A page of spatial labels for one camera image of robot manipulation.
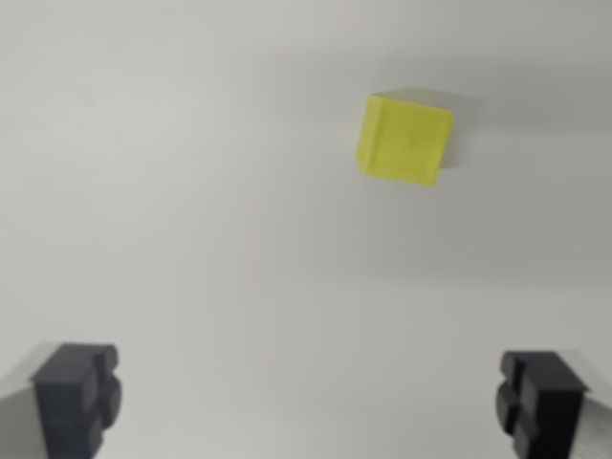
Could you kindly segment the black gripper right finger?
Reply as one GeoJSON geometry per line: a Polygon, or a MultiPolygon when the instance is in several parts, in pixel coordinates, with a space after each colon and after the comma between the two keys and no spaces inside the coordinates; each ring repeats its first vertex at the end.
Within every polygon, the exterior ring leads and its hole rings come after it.
{"type": "Polygon", "coordinates": [[[521,459],[611,457],[611,379],[575,351],[507,351],[498,423],[521,459]]]}

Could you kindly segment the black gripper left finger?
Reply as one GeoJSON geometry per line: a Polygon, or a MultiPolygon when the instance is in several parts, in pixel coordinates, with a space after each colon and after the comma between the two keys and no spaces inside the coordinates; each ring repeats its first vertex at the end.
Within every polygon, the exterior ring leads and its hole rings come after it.
{"type": "Polygon", "coordinates": [[[1,375],[3,458],[94,458],[122,387],[113,344],[42,342],[1,375]]]}

